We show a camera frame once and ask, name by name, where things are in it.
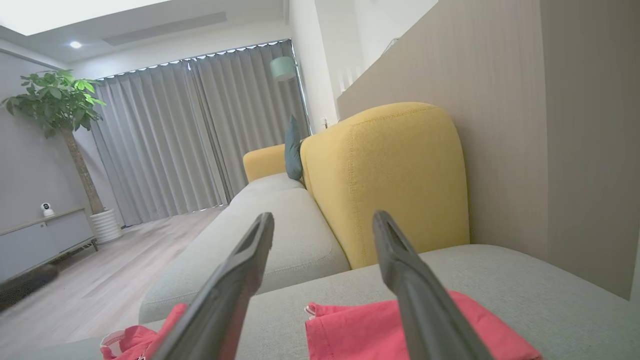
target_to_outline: beige partition wall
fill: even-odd
[[[609,73],[638,74],[638,47],[627,49],[637,25],[626,15],[605,30],[581,27],[585,13],[599,12],[602,24],[637,5],[615,0],[602,11],[599,3],[440,0],[338,105],[343,118],[399,101],[445,108],[465,152],[472,242],[522,251],[628,298],[640,219],[640,161],[630,158],[640,155],[640,91]],[[610,41],[586,47],[589,39]],[[572,57],[567,44],[591,58]],[[595,56],[601,50],[611,56]],[[635,58],[617,64],[623,55]],[[616,91],[580,78],[593,71],[602,72],[599,85],[619,83]],[[615,119],[596,121],[605,114]],[[580,165],[567,164],[572,158]]]

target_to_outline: curtain rail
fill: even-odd
[[[216,51],[215,53],[209,53],[209,54],[203,54],[203,55],[198,55],[198,56],[192,56],[189,58],[184,58],[184,59],[179,59],[179,60],[174,60],[174,61],[169,61],[168,63],[161,63],[161,64],[157,64],[157,65],[151,65],[148,67],[142,67],[140,69],[137,70],[131,70],[131,71],[126,71],[126,72],[121,72],[119,74],[113,74],[110,76],[105,76],[104,78],[100,78],[100,79],[96,79],[97,81],[104,81],[105,79],[113,79],[116,76],[122,76],[124,74],[129,74],[129,73],[133,73],[133,72],[138,72],[138,71],[144,71],[147,69],[154,69],[158,66],[167,66],[169,64],[177,64],[181,61],[188,61],[188,60],[198,60],[198,59],[204,59],[205,57],[209,56],[216,56],[216,55],[222,55],[222,54],[226,54],[226,53],[234,53],[236,51],[243,51],[245,49],[253,49],[254,47],[262,47],[262,46],[267,46],[267,45],[275,45],[277,43],[280,42],[285,42],[285,41],[289,41],[291,40],[291,38],[284,38],[284,39],[280,39],[280,40],[274,40],[274,41],[269,41],[269,42],[263,42],[260,44],[253,44],[253,45],[247,45],[247,46],[241,46],[241,47],[236,47],[234,49],[227,49],[227,50],[222,50],[222,51]]]

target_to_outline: red garment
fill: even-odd
[[[472,298],[450,291],[495,360],[542,360],[542,355],[500,318]],[[306,322],[310,360],[409,360],[396,300],[363,306],[321,306]]]
[[[100,343],[102,358],[104,360],[138,360],[144,356],[146,360],[151,359],[186,309],[185,304],[174,306],[159,332],[141,325],[112,332]]]

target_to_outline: green leaves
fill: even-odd
[[[62,93],[60,92],[59,88],[50,88],[49,92],[51,93],[51,95],[53,95],[53,97],[55,97],[56,99],[62,99]]]
[[[15,114],[13,113],[13,103],[11,101],[6,103],[6,110],[9,111],[9,114],[15,116]]]
[[[105,105],[91,95],[96,81],[76,79],[71,70],[48,70],[20,78],[26,93],[9,97],[0,105],[4,104],[12,115],[20,112],[34,118],[45,137],[60,129],[90,129],[92,120],[102,119],[93,109],[97,104]]]
[[[78,90],[87,89],[90,92],[94,92],[95,93],[95,89],[93,88],[93,85],[91,85],[91,83],[89,83],[89,81],[84,80],[84,79],[77,80],[76,83],[74,84],[74,88],[76,88]]]

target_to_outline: plant pot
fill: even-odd
[[[122,230],[116,220],[116,213],[109,209],[103,213],[90,216],[96,233],[98,244],[107,243],[122,237]]]

